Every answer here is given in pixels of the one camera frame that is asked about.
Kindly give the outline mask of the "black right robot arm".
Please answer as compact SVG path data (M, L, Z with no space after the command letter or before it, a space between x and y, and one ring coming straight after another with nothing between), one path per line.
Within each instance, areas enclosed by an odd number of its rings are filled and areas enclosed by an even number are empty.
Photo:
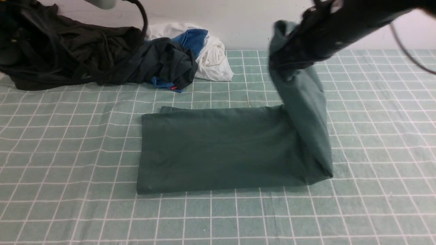
M306 69L415 9L435 15L434 0L315 0L292 29L275 23L277 46L268 67L279 74Z

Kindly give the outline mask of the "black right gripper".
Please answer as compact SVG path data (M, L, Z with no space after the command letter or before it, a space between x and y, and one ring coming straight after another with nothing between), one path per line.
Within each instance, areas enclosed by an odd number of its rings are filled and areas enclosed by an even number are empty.
M316 3L302 14L301 22L274 23L269 44L271 80L286 81L299 70L310 70L344 48L344 4Z

